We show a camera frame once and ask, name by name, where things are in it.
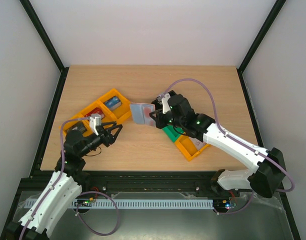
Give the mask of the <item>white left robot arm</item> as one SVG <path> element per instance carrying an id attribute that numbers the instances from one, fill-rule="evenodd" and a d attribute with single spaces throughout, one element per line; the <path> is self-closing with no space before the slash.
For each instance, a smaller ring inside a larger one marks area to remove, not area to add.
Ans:
<path id="1" fill-rule="evenodd" d="M 27 213 L 6 226 L 7 240 L 48 240 L 69 205 L 87 189 L 89 174 L 83 170 L 83 158 L 101 145 L 112 145 L 123 128 L 115 121 L 97 123 L 95 119 L 89 126 L 88 136 L 73 129 L 60 137 L 61 156 L 49 182 Z"/>

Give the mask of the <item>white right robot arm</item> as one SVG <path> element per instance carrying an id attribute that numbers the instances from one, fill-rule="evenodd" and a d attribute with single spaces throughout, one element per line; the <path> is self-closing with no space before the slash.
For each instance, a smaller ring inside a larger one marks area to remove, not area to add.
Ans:
<path id="1" fill-rule="evenodd" d="M 206 114 L 196 113 L 181 94 L 170 91 L 152 101 L 154 110 L 149 114 L 158 129 L 166 126 L 180 128 L 190 138 L 212 145 L 237 159 L 245 170 L 216 172 L 211 191 L 222 196 L 229 190 L 252 190 L 264 198 L 278 191 L 286 174 L 280 162 L 283 153 L 273 147 L 268 150 L 234 135 Z"/>

